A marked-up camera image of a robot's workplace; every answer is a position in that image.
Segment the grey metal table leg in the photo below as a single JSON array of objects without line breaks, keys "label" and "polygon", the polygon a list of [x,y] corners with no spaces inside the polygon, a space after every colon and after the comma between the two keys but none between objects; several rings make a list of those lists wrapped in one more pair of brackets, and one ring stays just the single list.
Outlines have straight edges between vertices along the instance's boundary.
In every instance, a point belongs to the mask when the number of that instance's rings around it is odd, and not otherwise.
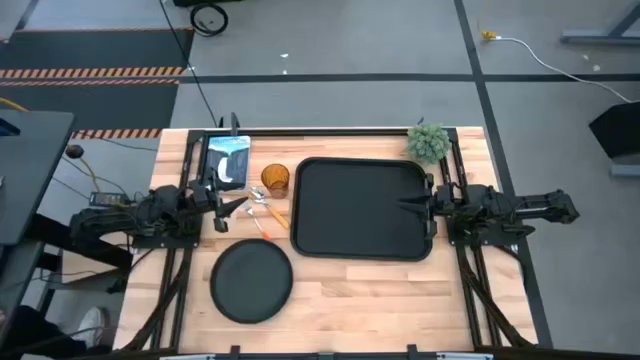
[{"label": "grey metal table leg", "polygon": [[628,30],[640,20],[640,0],[602,29],[565,30],[559,40],[565,44],[591,44],[606,46],[638,46],[640,32],[627,35]]}]

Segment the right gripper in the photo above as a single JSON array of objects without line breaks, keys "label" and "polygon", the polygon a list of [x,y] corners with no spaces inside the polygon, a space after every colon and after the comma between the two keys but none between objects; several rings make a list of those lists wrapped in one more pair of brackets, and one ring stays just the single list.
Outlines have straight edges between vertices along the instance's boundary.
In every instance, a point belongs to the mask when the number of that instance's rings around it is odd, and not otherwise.
[{"label": "right gripper", "polygon": [[398,205],[419,218],[424,218],[425,238],[432,239],[437,234],[436,216],[450,216],[454,209],[453,184],[446,182],[444,185],[434,186],[434,175],[426,174],[425,195],[410,198],[401,198]]}]

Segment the amber ribbed plastic cup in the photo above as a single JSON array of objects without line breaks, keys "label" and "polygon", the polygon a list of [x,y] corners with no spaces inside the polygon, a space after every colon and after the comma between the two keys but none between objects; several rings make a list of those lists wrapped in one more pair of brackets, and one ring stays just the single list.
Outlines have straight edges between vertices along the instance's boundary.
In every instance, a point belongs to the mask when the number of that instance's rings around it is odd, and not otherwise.
[{"label": "amber ribbed plastic cup", "polygon": [[289,170],[282,164],[270,164],[266,166],[261,173],[262,184],[275,199],[283,199],[287,197],[289,180]]}]

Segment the black desk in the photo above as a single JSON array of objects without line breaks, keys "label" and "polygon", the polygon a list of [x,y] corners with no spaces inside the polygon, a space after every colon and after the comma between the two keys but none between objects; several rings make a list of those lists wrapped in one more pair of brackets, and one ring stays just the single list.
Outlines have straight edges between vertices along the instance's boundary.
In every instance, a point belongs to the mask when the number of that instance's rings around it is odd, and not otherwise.
[{"label": "black desk", "polygon": [[0,246],[21,242],[35,230],[37,210],[70,139],[76,116],[67,112],[0,110],[20,129],[0,136]]}]

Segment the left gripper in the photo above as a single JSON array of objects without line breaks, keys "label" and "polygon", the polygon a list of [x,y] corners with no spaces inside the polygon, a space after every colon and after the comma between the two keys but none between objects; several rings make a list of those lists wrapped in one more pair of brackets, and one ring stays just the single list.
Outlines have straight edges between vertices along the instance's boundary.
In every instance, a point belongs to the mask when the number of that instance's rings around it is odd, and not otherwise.
[{"label": "left gripper", "polygon": [[205,180],[209,181],[208,185],[204,185],[202,180],[191,180],[188,183],[188,188],[191,190],[191,202],[193,203],[193,209],[200,214],[205,212],[214,213],[214,228],[219,233],[226,233],[228,231],[228,224],[225,218],[231,216],[231,214],[241,205],[243,205],[248,198],[241,197],[229,202],[224,202],[220,197],[218,191],[219,176],[216,170],[211,169]]}]

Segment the black round plate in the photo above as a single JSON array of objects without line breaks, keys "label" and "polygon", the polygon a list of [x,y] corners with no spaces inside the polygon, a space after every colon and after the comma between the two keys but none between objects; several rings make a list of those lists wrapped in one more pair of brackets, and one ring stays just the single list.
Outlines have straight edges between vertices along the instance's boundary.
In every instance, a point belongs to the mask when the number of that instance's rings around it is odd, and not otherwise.
[{"label": "black round plate", "polygon": [[217,258],[209,288],[217,310],[231,321],[257,324],[276,315],[293,287],[285,252],[262,239],[241,240]]}]

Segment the fork with orange handle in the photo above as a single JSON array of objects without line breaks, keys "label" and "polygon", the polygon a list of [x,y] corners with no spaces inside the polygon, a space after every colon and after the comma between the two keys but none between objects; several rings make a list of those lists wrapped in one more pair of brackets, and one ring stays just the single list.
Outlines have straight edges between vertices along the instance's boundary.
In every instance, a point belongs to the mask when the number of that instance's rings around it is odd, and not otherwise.
[{"label": "fork with orange handle", "polygon": [[253,220],[256,228],[259,230],[262,238],[264,240],[270,241],[271,237],[269,236],[268,232],[262,227],[262,225],[260,224],[258,218],[256,217],[253,208],[250,205],[245,205],[244,206],[244,211],[251,217],[251,219]]}]

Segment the person's white shoe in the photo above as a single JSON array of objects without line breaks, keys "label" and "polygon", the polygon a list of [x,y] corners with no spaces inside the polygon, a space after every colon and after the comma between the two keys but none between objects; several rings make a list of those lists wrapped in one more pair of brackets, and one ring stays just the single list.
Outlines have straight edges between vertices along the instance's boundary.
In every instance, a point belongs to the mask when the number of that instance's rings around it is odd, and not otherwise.
[{"label": "person's white shoe", "polygon": [[108,314],[106,310],[101,307],[92,307],[85,313],[77,333],[72,338],[82,342],[87,348],[96,347],[101,344],[107,325]]}]

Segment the black rectangular tray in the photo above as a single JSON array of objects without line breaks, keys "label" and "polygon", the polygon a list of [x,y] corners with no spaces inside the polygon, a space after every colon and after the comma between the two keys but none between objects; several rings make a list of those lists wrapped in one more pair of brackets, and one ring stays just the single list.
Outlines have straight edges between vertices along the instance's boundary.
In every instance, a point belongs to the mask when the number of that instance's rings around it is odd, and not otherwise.
[{"label": "black rectangular tray", "polygon": [[422,195],[426,180],[411,161],[307,158],[295,173],[291,245],[310,257],[421,261],[432,235],[400,201]]}]

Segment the black mat with hazard stripes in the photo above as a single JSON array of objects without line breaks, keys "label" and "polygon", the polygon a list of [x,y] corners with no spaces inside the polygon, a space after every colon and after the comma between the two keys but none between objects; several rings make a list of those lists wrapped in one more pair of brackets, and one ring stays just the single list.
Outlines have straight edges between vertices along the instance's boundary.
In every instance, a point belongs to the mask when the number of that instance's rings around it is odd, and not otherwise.
[{"label": "black mat with hazard stripes", "polygon": [[0,43],[0,97],[74,114],[78,139],[157,138],[193,38],[190,28],[18,31]]}]

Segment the person's leg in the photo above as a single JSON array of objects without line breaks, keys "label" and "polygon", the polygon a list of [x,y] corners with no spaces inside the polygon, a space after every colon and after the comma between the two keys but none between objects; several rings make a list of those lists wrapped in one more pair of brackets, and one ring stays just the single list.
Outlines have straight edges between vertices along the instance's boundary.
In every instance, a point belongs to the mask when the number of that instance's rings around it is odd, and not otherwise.
[{"label": "person's leg", "polygon": [[60,360],[98,350],[101,346],[87,348],[72,336],[49,322],[38,310],[20,305],[15,309],[14,321],[0,346],[0,360],[21,360],[25,354]]}]

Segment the black floor stand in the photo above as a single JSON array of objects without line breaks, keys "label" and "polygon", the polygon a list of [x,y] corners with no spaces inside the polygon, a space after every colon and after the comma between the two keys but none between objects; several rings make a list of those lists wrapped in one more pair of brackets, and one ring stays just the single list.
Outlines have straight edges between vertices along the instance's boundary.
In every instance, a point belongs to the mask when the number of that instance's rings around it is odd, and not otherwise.
[{"label": "black floor stand", "polygon": [[610,107],[589,128],[611,159],[640,153],[640,102]]}]

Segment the small green artificial plant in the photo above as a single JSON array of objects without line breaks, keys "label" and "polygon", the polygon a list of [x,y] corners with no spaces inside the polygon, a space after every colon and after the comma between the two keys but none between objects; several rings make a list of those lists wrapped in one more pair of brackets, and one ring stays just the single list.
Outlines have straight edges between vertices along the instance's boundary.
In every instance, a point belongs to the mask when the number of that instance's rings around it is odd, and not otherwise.
[{"label": "small green artificial plant", "polygon": [[407,131],[406,152],[422,164],[436,164],[448,156],[451,142],[441,124],[420,124]]}]

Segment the black aluminium rig frame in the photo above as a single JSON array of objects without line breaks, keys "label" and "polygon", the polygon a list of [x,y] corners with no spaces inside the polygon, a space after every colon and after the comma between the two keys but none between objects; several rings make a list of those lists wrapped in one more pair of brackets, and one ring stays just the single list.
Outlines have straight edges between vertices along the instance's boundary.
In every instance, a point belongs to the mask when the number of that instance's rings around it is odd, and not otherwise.
[{"label": "black aluminium rig frame", "polygon": [[[264,167],[281,163],[295,175],[308,157],[407,159],[406,130],[392,134],[375,128],[249,129],[252,137],[249,182],[261,186]],[[464,170],[471,183],[497,186],[492,160],[481,127],[456,128]],[[150,187],[178,184],[188,129],[162,132]],[[228,353],[233,345],[245,353],[364,353],[470,351],[463,288],[454,248],[446,239],[443,220],[431,254],[421,262],[318,259],[298,254],[288,234],[262,207],[255,209],[273,242],[291,259],[294,285],[281,312],[256,325],[242,325],[217,311],[209,295],[210,272],[218,256],[236,241],[259,237],[242,209],[229,221],[230,231],[213,230],[205,217],[203,239],[193,251],[180,331],[180,353]],[[518,262],[493,247],[483,247],[494,300],[532,343],[536,335]],[[124,347],[142,327],[159,291],[167,251],[155,250],[131,274],[119,318],[114,348]]]}]

